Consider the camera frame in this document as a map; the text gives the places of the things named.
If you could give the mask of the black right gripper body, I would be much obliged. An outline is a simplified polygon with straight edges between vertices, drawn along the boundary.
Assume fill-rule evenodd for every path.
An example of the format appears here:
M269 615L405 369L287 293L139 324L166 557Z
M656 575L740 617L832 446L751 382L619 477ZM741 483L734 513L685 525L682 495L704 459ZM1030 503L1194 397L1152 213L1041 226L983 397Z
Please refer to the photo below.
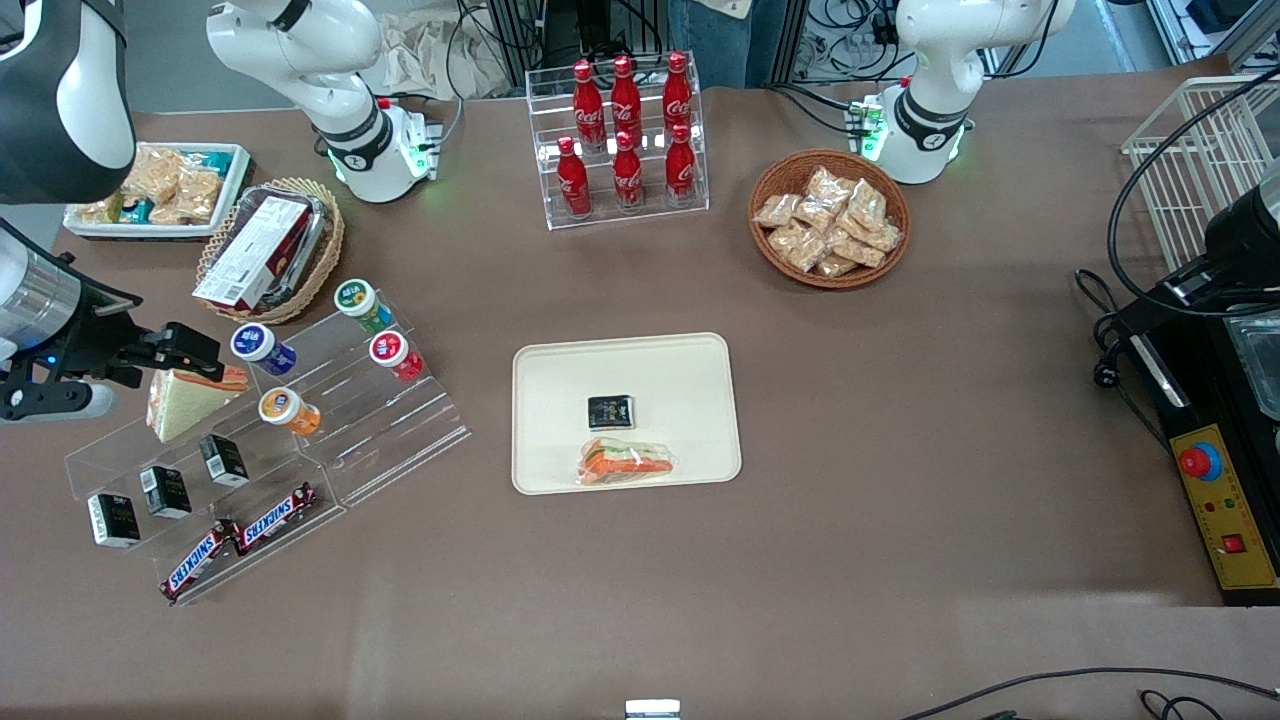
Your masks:
M55 266L79 282L79 299L70 319L49 342L49 384L88 377L140 388L143 372L133 364L134 346L147 331L132 320L131 313L142 299L92 281L65 258L58 258Z

